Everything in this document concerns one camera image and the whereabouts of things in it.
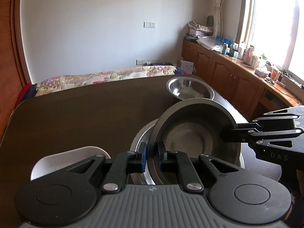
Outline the person right hand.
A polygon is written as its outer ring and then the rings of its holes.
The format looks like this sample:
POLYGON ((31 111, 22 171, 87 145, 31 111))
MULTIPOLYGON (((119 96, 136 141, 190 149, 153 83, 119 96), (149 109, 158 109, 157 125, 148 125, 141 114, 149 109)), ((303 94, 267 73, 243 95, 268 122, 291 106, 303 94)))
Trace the person right hand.
POLYGON ((291 170, 291 193, 294 202, 303 199, 303 171, 301 170, 291 170))

